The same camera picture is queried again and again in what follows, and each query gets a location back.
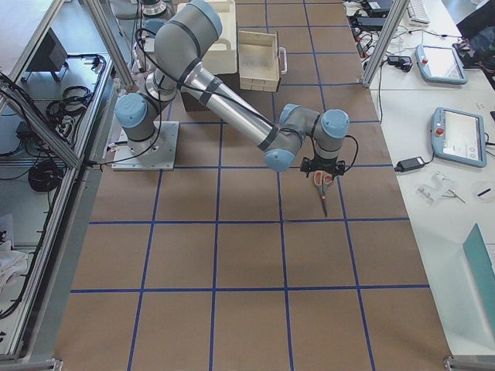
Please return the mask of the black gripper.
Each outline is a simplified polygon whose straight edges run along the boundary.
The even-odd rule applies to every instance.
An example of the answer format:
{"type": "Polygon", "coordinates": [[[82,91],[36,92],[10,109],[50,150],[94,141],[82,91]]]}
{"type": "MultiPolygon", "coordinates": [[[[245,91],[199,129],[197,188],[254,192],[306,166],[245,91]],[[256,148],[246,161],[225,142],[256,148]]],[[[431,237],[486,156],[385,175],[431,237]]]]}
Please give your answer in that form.
{"type": "Polygon", "coordinates": [[[299,170],[301,172],[304,172],[306,174],[306,177],[309,177],[310,173],[319,170],[335,176],[343,175],[346,171],[346,166],[344,160],[337,160],[336,158],[321,158],[316,155],[312,159],[304,157],[302,159],[299,170]]]}

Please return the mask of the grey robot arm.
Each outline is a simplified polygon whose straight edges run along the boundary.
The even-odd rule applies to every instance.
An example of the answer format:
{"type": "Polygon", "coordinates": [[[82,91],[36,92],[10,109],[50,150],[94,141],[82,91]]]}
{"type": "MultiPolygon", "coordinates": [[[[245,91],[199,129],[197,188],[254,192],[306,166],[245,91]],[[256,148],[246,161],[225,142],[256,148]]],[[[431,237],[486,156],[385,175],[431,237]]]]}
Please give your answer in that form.
{"type": "Polygon", "coordinates": [[[175,15],[173,4],[166,0],[138,0],[144,17],[171,19],[175,15]]]}
{"type": "Polygon", "coordinates": [[[115,105],[115,117],[128,142],[151,148],[158,135],[155,118],[181,91],[250,138],[272,170],[287,170],[304,140],[310,138],[313,157],[302,160],[301,172],[343,175],[348,168],[338,155],[349,130],[347,113],[340,109],[319,113],[286,104],[279,122],[271,123],[204,67],[202,58],[222,31],[220,16],[205,1],[186,3],[159,28],[151,61],[155,71],[147,76],[145,90],[124,95],[115,105]]]}

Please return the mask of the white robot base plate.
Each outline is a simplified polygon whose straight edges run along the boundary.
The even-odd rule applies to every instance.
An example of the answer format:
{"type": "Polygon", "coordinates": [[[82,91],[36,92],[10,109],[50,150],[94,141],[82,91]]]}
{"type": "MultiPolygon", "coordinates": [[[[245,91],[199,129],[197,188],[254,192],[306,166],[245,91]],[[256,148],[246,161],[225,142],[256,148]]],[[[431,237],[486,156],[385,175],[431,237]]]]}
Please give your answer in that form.
{"type": "Polygon", "coordinates": [[[172,171],[176,159],[179,137],[178,121],[154,121],[155,134],[143,142],[129,141],[121,129],[119,145],[114,153],[111,168],[114,171],[172,171]]]}

